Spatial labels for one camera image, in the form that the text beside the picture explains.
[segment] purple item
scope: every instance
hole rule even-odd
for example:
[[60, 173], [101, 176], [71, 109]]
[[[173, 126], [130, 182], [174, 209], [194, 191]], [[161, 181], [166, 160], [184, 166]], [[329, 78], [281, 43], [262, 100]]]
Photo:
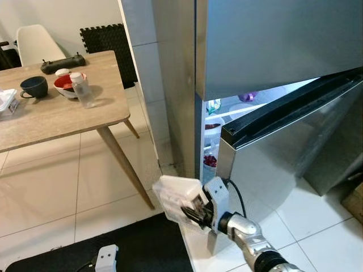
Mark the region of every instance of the purple item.
[[251, 102], [254, 100], [255, 96], [257, 95], [258, 92], [250, 92], [250, 93], [245, 93], [243, 95], [239, 95], [238, 98], [240, 99], [240, 101], [242, 102]]

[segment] floor tile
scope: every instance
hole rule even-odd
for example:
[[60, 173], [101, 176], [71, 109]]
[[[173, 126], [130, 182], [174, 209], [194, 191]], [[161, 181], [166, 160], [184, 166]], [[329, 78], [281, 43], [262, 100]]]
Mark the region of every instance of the floor tile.
[[299, 244], [319, 272], [363, 271], [363, 226], [355, 218]]
[[160, 165], [164, 166], [173, 164], [174, 160], [172, 158], [170, 139], [166, 138], [158, 140], [156, 141], [155, 145], [158, 151]]
[[0, 238], [0, 270], [15, 261], [72, 244], [74, 222], [72, 215]]
[[140, 104], [141, 104], [141, 109], [142, 109], [142, 112], [143, 112], [143, 116], [145, 117], [145, 121], [146, 121], [146, 124], [147, 124], [147, 128], [149, 130], [151, 130], [150, 119], [149, 119], [149, 114], [147, 112], [147, 107], [146, 107], [145, 99], [143, 98], [143, 95], [142, 94], [141, 94], [141, 96], [138, 97], [138, 99], [139, 99]]
[[163, 173], [163, 175], [175, 176], [175, 177], [179, 176], [174, 165], [162, 165], [161, 172]]
[[79, 149], [79, 139], [79, 134], [76, 134], [11, 150], [5, 161], [4, 168]]
[[[142, 113], [138, 97], [127, 100], [130, 108], [130, 122], [138, 133], [148, 131], [145, 117]], [[116, 124], [109, 127], [116, 139], [133, 135], [124, 123]], [[102, 139], [96, 130], [88, 131], [81, 134], [81, 148], [102, 143]]]
[[277, 213], [296, 240], [351, 217], [338, 199], [330, 198], [329, 194], [319, 196], [305, 180], [298, 181]]
[[[277, 249], [295, 242], [276, 213], [264, 219], [260, 225], [264, 236]], [[189, 256], [196, 271], [227, 271], [246, 263], [242, 251], [233, 242], [229, 242], [229, 246], [213, 256], [207, 249], [206, 234], [185, 227], [184, 231]]]
[[213, 256], [207, 249], [207, 233], [185, 226], [180, 229], [195, 272], [227, 271], [246, 263], [242, 251], [233, 242]]
[[2, 169], [2, 166], [4, 165], [7, 154], [8, 154], [7, 151], [0, 153], [0, 169]]
[[162, 212], [156, 196], [148, 192], [156, 209], [151, 210], [139, 194], [77, 214], [75, 241], [130, 225]]
[[[279, 250], [281, 255], [291, 264], [295, 264], [298, 268], [304, 272], [316, 272], [310, 261], [305, 256], [298, 244], [293, 244]], [[251, 272], [251, 269], [247, 264], [230, 270], [229, 272]]]
[[127, 99], [137, 97], [137, 90], [135, 87], [125, 89], [125, 95]]
[[0, 175], [0, 237], [75, 213], [79, 151], [7, 167]]
[[140, 82], [134, 82], [135, 84], [135, 89], [136, 89], [136, 92], [137, 92], [137, 96], [141, 96], [143, 98], [143, 93], [141, 91], [141, 86], [140, 86]]
[[[146, 190], [156, 182], [161, 171], [149, 132], [119, 139]], [[137, 191], [105, 144], [81, 149], [77, 211], [84, 211], [132, 196]]]

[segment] white wall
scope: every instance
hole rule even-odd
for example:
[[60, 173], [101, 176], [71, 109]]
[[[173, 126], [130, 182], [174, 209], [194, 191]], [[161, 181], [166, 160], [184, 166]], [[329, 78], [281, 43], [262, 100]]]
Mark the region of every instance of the white wall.
[[0, 41], [21, 26], [42, 24], [67, 56], [85, 53], [80, 28], [122, 23], [117, 0], [0, 0]]
[[151, 0], [119, 1], [125, 16], [159, 161], [163, 167], [163, 164], [173, 162], [171, 154], [166, 156], [167, 159], [161, 159], [161, 154], [171, 152], [168, 144], [170, 135]]

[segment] bottle cap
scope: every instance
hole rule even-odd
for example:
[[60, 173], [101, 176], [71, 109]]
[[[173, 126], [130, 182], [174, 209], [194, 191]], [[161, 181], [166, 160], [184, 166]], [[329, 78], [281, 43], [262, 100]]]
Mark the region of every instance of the bottle cap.
[[69, 77], [73, 83], [82, 83], [83, 82], [83, 76], [81, 73], [71, 73]]

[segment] black floor mat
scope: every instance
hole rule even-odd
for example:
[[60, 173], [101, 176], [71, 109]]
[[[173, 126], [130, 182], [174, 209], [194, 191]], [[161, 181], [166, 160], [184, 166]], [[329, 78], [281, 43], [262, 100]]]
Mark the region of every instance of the black floor mat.
[[109, 244], [119, 247], [117, 272], [193, 272], [179, 226], [164, 214], [14, 262], [6, 272], [75, 272]]
[[123, 24], [113, 24], [101, 27], [81, 28], [82, 41], [87, 53], [107, 50], [115, 51], [124, 88], [134, 86], [137, 81], [134, 63], [127, 41]]

